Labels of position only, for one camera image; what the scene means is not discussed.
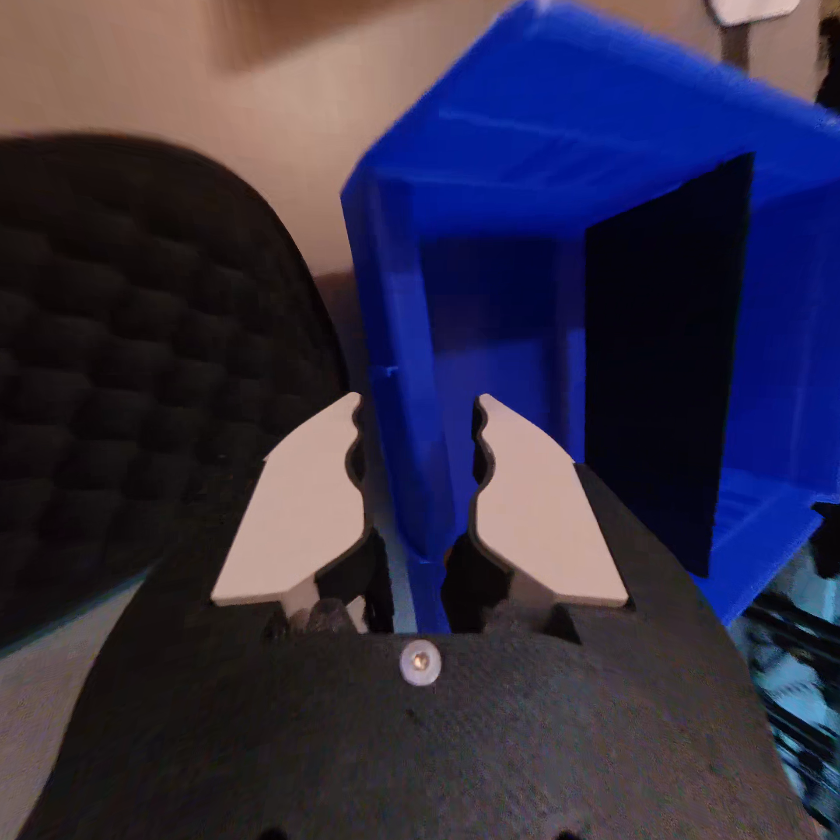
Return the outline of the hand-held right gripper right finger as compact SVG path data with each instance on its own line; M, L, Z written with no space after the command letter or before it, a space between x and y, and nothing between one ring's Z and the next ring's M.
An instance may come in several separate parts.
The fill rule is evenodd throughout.
M490 394L475 399L472 415L476 489L444 564L450 631L482 634L511 623L575 635L571 607L629 607L574 459Z

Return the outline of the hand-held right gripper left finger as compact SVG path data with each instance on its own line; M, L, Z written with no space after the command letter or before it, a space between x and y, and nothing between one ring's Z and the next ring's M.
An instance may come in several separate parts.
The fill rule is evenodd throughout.
M343 604L360 633L391 633L386 550L364 498L363 398L350 392L265 457L210 598L278 605L294 623L322 600Z

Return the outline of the blue plastic bin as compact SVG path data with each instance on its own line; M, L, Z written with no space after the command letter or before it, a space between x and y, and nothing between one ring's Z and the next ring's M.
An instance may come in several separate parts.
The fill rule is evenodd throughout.
M739 617L838 502L838 118L571 4L509 9L341 194L421 629L488 393L585 463L585 234L748 152L709 575Z

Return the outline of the black bin divider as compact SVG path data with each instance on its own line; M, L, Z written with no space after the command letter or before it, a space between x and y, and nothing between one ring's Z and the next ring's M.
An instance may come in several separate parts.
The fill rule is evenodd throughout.
M754 153L585 234L584 462L709 575Z

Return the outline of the black quilted wrist rest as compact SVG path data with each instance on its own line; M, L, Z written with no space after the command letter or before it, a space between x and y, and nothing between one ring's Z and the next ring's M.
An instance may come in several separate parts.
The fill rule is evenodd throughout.
M156 564L207 483L349 389L312 275L223 165L2 138L2 648Z

